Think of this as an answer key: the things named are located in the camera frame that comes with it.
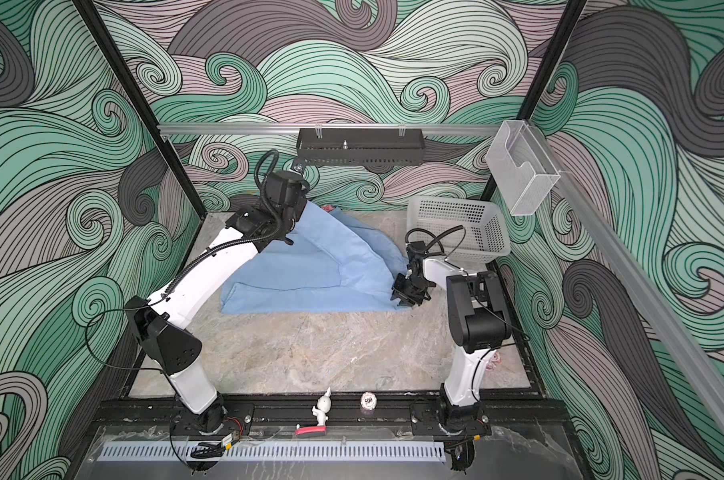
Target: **blue cloth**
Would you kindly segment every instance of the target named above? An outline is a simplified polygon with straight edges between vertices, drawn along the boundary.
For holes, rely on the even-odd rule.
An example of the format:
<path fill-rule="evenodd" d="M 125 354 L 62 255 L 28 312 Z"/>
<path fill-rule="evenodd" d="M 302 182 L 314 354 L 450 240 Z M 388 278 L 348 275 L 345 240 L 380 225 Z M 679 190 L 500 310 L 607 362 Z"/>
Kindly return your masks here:
<path fill-rule="evenodd" d="M 223 283 L 221 312 L 374 312 L 391 300 L 406 260 L 382 232 L 311 202 L 288 234 L 272 241 Z"/>

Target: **metal rail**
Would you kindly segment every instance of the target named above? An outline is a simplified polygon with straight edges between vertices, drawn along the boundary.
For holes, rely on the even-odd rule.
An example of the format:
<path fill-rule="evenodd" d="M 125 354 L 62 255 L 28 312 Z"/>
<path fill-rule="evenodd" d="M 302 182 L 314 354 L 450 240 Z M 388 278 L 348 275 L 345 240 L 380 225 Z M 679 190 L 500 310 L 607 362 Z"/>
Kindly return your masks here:
<path fill-rule="evenodd" d="M 560 168 L 554 155 L 551 155 L 551 159 Z M 562 172 L 557 185 L 616 277 L 623 283 L 636 311 L 653 327 L 724 434 L 724 377 L 721 372 L 693 339 L 674 308 L 658 291 L 620 237 L 601 219 L 577 180 L 568 172 Z"/>
<path fill-rule="evenodd" d="M 287 124 L 244 122 L 178 122 L 159 124 L 162 135 L 298 135 L 301 128 L 419 128 L 424 135 L 460 135 L 467 137 L 493 137 L 500 124 Z"/>

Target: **black vertical post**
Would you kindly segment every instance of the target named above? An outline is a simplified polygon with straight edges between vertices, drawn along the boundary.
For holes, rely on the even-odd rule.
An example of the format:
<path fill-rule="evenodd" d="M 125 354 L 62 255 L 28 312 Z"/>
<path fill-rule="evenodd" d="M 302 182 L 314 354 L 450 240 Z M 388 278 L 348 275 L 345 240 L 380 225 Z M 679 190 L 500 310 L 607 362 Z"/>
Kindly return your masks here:
<path fill-rule="evenodd" d="M 546 48 L 546 53 L 543 55 L 541 66 L 535 72 L 535 78 L 532 79 L 530 90 L 527 92 L 525 101 L 522 102 L 519 113 L 516 115 L 517 120 L 530 120 L 532 118 L 535 107 L 538 106 L 550 78 L 554 75 L 554 70 L 559 64 L 559 59 L 567 47 L 570 35 L 575 30 L 575 24 L 578 23 L 578 18 L 580 18 L 585 6 L 586 0 L 569 0 L 565 5 L 564 13 L 559 19 L 554 35 L 548 41 L 548 48 Z M 489 202 L 497 187 L 498 184 L 495 182 L 495 178 L 490 175 L 479 199 Z"/>
<path fill-rule="evenodd" d="M 90 34 L 96 40 L 103 56 L 106 57 L 106 61 L 111 65 L 117 80 L 125 89 L 132 106 L 138 112 L 138 117 L 143 121 L 146 129 L 148 129 L 148 133 L 157 145 L 159 153 L 165 159 L 165 162 L 167 162 L 175 178 L 178 179 L 178 183 L 181 185 L 189 201 L 191 201 L 191 205 L 194 206 L 197 215 L 199 215 L 201 219 L 204 219 L 204 216 L 207 214 L 207 209 L 204 208 L 202 198 L 199 197 L 197 190 L 194 188 L 194 184 L 191 183 L 188 175 L 186 175 L 186 170 L 184 170 L 181 159 L 178 157 L 172 144 L 168 140 L 163 139 L 159 133 L 159 121 L 154 115 L 151 106 L 149 106 L 144 98 L 143 93 L 141 93 L 138 82 L 136 82 L 136 79 L 133 78 L 130 73 L 125 59 L 122 57 L 122 54 L 119 53 L 114 38 L 108 33 L 106 24 L 103 23 L 101 15 L 98 14 L 95 4 L 92 3 L 92 0 L 72 0 L 72 2 L 74 6 L 76 6 L 77 11 L 79 11 L 80 16 L 82 16 L 82 20 L 84 20 L 85 25 L 87 25 Z"/>

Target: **wave pattern wallpaper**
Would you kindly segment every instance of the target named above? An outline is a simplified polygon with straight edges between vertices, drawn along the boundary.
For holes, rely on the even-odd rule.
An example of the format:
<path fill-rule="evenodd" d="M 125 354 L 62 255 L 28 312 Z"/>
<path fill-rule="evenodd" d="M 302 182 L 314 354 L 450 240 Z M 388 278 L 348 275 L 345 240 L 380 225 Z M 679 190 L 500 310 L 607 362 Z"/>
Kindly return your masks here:
<path fill-rule="evenodd" d="M 161 122 L 497 124 L 514 118 L 565 0 L 96 0 Z M 592 9 L 616 5 L 600 0 Z M 206 207 L 256 193 L 255 161 L 295 137 L 178 135 Z M 310 167 L 309 197 L 351 210 L 476 197 L 491 139 L 428 139 L 419 167 Z"/>
<path fill-rule="evenodd" d="M 199 218 L 69 0 L 0 2 L 0 479 L 61 478 L 125 373 L 105 309 L 167 283 Z M 153 181 L 138 181 L 153 165 Z M 137 190 L 136 181 L 145 187 Z M 131 366 L 124 315 L 89 331 Z"/>
<path fill-rule="evenodd" d="M 724 376 L 724 1 L 588 12 L 533 120 Z M 501 273 L 596 477 L 724 478 L 723 435 L 568 201 L 506 220 Z"/>

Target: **red wire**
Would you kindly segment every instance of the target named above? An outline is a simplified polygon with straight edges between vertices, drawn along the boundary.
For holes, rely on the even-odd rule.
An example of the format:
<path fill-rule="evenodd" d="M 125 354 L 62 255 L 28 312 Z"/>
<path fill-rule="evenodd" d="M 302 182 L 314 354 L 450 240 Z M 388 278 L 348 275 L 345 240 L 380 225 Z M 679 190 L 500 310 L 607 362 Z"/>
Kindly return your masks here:
<path fill-rule="evenodd" d="M 227 420 L 234 420 L 237 423 L 237 426 L 239 427 L 239 435 L 237 436 L 237 440 L 239 438 L 242 438 L 242 424 L 237 420 L 235 417 L 229 417 L 226 418 Z"/>

